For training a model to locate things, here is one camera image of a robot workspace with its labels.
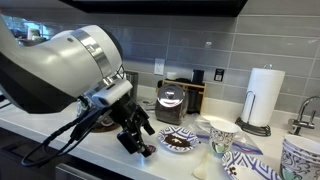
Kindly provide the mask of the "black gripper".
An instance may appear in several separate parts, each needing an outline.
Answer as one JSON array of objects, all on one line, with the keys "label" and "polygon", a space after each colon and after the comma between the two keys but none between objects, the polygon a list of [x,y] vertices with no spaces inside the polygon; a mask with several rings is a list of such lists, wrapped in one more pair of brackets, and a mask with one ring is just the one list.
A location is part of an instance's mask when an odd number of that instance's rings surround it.
[{"label": "black gripper", "polygon": [[117,135],[117,139],[130,154],[141,153],[144,157],[152,154],[142,139],[140,128],[143,127],[149,135],[153,135],[155,130],[148,121],[149,116],[128,94],[111,106],[109,116],[124,129]]}]

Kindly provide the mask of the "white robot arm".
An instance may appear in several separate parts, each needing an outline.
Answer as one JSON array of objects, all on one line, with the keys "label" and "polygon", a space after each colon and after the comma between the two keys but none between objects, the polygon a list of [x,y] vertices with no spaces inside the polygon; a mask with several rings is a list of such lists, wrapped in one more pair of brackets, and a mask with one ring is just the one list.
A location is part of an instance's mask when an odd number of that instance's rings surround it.
[{"label": "white robot arm", "polygon": [[122,127],[118,140],[129,153],[151,151],[141,132],[152,135],[148,115],[128,92],[117,39],[97,25],[64,31],[49,41],[22,46],[0,20],[1,92],[30,114],[58,113],[78,100],[92,107],[74,120],[70,141],[81,141],[106,113]]}]

